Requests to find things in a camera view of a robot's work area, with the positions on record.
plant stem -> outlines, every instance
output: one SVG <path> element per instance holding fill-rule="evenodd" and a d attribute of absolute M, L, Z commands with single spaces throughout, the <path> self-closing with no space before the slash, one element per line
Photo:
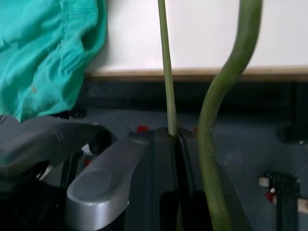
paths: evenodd
<path fill-rule="evenodd" d="M 219 179 L 213 138 L 217 113 L 228 90 L 238 81 L 254 52 L 259 34 L 262 0 L 241 0 L 233 50 L 213 79 L 203 102 L 198 125 L 199 163 L 213 229 L 230 231 L 231 220 Z"/>
<path fill-rule="evenodd" d="M 172 140 L 175 141 L 178 135 L 178 126 L 177 126 L 177 112 L 175 107 L 174 90 L 173 90 L 173 77 L 172 77 L 170 51 L 169 51 L 165 0 L 158 0 L 158 10 L 159 10 L 159 23 L 160 23 L 160 37 L 162 41 L 162 50 L 163 50 L 163 64 L 164 64 L 165 88 L 166 88 L 166 99 L 167 99 L 168 132 Z"/>

green fabric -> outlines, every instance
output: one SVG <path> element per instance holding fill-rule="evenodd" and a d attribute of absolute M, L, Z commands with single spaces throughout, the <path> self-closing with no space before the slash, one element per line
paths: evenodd
<path fill-rule="evenodd" d="M 104 0 L 0 0 L 0 114 L 71 109 L 104 43 Z"/>

